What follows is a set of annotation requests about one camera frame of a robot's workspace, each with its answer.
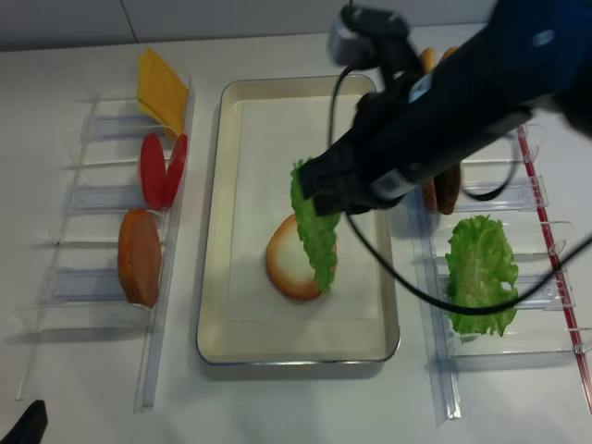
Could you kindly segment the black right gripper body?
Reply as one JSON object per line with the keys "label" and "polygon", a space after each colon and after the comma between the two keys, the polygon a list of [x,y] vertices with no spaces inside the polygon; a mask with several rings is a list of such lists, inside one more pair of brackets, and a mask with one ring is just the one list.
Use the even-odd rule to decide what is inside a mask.
{"label": "black right gripper body", "polygon": [[444,88],[437,73],[404,75],[365,94],[351,124],[327,150],[306,161],[298,179],[320,216],[390,208],[441,174]]}

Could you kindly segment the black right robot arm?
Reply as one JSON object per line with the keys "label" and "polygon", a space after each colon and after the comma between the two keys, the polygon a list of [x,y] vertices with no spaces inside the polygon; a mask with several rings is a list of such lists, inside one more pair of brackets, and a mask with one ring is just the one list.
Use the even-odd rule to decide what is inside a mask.
{"label": "black right robot arm", "polygon": [[392,11],[339,12],[329,38],[334,60],[378,68],[384,88],[364,96],[351,128],[300,169],[303,195],[319,215],[389,208],[537,107],[591,131],[589,2],[499,1],[487,25],[429,72],[409,35]]}

